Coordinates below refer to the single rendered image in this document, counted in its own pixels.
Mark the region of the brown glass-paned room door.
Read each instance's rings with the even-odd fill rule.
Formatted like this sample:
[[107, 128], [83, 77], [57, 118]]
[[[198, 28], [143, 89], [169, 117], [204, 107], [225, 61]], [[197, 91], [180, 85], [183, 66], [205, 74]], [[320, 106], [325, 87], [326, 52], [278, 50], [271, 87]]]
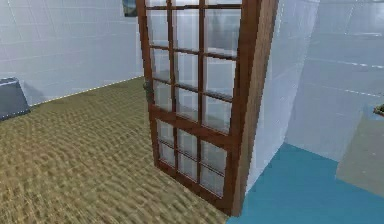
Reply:
[[136, 0], [153, 161], [229, 216], [246, 195], [279, 0]]

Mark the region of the pale beige cabinet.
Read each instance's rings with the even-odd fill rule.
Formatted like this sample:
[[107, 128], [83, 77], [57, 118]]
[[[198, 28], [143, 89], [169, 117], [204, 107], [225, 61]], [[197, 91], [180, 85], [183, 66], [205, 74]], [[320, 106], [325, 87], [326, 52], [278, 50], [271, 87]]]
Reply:
[[362, 110], [336, 178], [384, 198], [384, 116], [373, 105]]

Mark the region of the grey bin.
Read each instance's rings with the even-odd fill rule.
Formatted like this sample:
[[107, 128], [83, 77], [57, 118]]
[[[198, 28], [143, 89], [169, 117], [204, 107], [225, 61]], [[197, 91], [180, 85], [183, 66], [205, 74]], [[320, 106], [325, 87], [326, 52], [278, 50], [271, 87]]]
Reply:
[[16, 77], [0, 79], [0, 121], [30, 112], [30, 106]]

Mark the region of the framed wall picture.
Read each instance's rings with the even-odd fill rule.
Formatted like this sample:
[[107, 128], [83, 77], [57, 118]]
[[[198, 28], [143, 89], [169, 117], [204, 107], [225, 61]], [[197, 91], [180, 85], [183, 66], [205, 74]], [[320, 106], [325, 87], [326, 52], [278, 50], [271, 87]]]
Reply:
[[125, 17], [136, 17], [137, 6], [136, 0], [122, 0], [123, 14]]

